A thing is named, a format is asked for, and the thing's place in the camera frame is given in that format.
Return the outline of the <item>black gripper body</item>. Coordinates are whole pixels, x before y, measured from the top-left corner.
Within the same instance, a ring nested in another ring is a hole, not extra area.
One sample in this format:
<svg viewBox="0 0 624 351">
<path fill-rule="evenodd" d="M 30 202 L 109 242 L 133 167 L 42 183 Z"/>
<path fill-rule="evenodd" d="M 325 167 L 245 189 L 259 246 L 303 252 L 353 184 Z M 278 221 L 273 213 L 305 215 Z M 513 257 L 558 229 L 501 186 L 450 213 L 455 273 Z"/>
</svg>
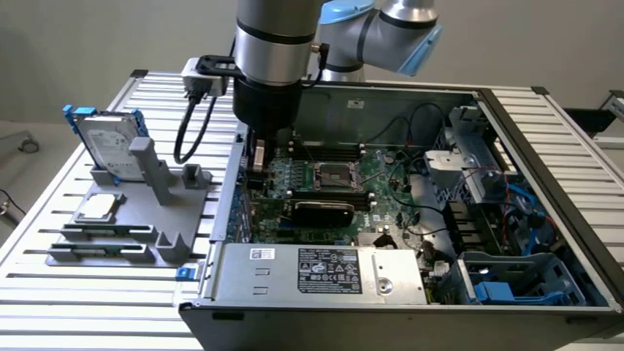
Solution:
<svg viewBox="0 0 624 351">
<path fill-rule="evenodd" d="M 270 86 L 249 78 L 234 82 L 234 114 L 262 140 L 271 139 L 297 120 L 301 104 L 301 81 Z"/>
</svg>

